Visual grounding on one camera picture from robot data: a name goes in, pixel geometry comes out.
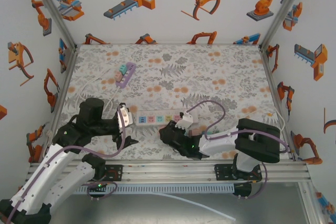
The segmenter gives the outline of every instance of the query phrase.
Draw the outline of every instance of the power strip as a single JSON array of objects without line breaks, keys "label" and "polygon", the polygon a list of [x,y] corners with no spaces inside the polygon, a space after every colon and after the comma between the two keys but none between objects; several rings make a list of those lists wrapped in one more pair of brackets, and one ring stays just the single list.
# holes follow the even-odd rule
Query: power strip
[{"label": "power strip", "polygon": [[[181,119],[180,112],[184,111],[185,109],[138,111],[135,115],[135,124],[137,126],[167,125],[170,120],[178,122]],[[189,114],[193,117],[193,123],[198,123],[197,111],[192,110]]]}]

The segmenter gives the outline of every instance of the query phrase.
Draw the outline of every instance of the purple cable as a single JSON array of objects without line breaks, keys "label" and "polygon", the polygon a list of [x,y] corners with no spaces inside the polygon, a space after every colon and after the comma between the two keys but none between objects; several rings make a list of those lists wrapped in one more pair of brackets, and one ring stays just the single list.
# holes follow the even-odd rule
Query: purple cable
[{"label": "purple cable", "polygon": [[210,125],[205,129],[205,132],[204,132],[204,137],[205,137],[205,139],[207,139],[207,140],[211,140],[211,138],[208,139],[207,132],[208,132],[208,130],[209,130],[212,126],[216,125],[217,123],[219,123],[221,120],[224,119],[226,113],[225,113],[225,108],[223,107],[223,105],[221,105],[219,102],[216,102],[216,101],[214,101],[214,100],[205,100],[205,101],[199,102],[198,104],[196,104],[195,106],[193,106],[191,109],[187,110],[187,113],[189,113],[190,111],[192,111],[193,109],[195,109],[196,107],[200,106],[202,103],[205,103],[205,102],[216,103],[217,105],[219,105],[219,106],[222,108],[222,110],[223,110],[223,112],[224,112],[224,114],[222,115],[222,117],[221,117],[219,120],[217,120],[217,121],[214,122],[213,124],[210,124]]},{"label": "purple cable", "polygon": [[244,130],[241,130],[241,131],[230,132],[230,133],[228,133],[226,135],[222,135],[222,136],[210,137],[209,140],[216,140],[216,139],[220,139],[220,138],[224,138],[224,137],[227,137],[227,136],[230,136],[230,135],[236,135],[236,134],[240,134],[240,133],[257,133],[257,134],[260,134],[260,135],[267,136],[267,137],[272,138],[275,141],[279,142],[280,144],[282,144],[285,147],[285,150],[280,151],[280,153],[287,153],[289,151],[288,145],[286,144],[285,141],[281,140],[280,138],[278,138],[276,136],[273,136],[272,134],[269,134],[269,133],[266,133],[266,132],[263,132],[263,131],[255,131],[255,130],[244,129]]},{"label": "purple cable", "polygon": [[246,197],[246,199],[253,199],[255,197],[257,197],[258,195],[260,195],[264,190],[265,190],[265,187],[266,187],[266,184],[267,184],[267,169],[266,169],[266,165],[262,162],[261,163],[265,169],[265,182],[263,183],[263,185],[260,187],[260,189],[255,193],[253,194],[251,197]]},{"label": "purple cable", "polygon": [[[118,114],[119,114],[119,117],[120,118],[123,118],[122,116],[122,113],[121,113],[121,110],[119,107],[117,107],[117,111],[118,111]],[[95,154],[97,156],[100,156],[100,157],[115,157],[117,156],[121,151],[122,149],[124,148],[124,145],[125,145],[125,138],[126,138],[126,133],[125,133],[125,123],[124,123],[124,120],[120,120],[121,121],[121,125],[122,125],[122,136],[121,136],[121,146],[120,148],[113,154],[111,155],[107,155],[107,154],[101,154],[99,152],[95,152],[93,150],[90,150],[88,148],[85,148],[85,147],[81,147],[81,146],[75,146],[75,145],[69,145],[69,146],[66,146],[62,149],[60,149],[59,151],[57,151],[53,156],[51,156],[51,158],[45,163],[46,165],[49,165],[51,163],[51,161],[53,161],[55,159],[55,157],[57,157],[60,153],[66,151],[66,150],[70,150],[70,149],[78,149],[78,150],[81,150],[81,151],[85,151],[85,152],[89,152],[89,153],[92,153],[92,154]],[[41,170],[38,171],[38,173],[36,174],[36,176],[33,178],[33,180],[31,181],[31,183],[27,186],[27,189],[23,192],[21,198],[22,199],[25,199],[26,195],[28,194],[29,190],[31,189],[31,187],[33,186],[33,184],[36,182],[36,180],[40,177],[40,175],[42,174],[42,172],[45,170],[45,167],[43,166],[41,168]],[[20,206],[21,204],[21,201],[18,201],[16,203],[16,205],[14,206],[12,212],[9,214],[8,216],[8,219],[6,221],[6,224],[11,224],[11,219],[15,213],[15,211],[18,209],[18,207]]]},{"label": "purple cable", "polygon": [[115,185],[115,188],[114,188],[112,191],[110,191],[108,194],[105,194],[104,196],[99,197],[99,198],[93,198],[93,197],[90,195],[90,189],[91,189],[91,188],[94,188],[95,185],[101,184],[101,182],[88,183],[88,184],[84,184],[83,186],[88,186],[88,189],[87,189],[87,191],[86,191],[86,194],[87,194],[87,196],[89,196],[89,197],[91,198],[91,200],[99,201],[99,200],[101,200],[101,199],[105,199],[105,198],[111,196],[111,194],[113,194],[113,193],[117,190],[118,185],[117,185],[116,182],[110,181],[109,183],[114,184],[114,185]]}]

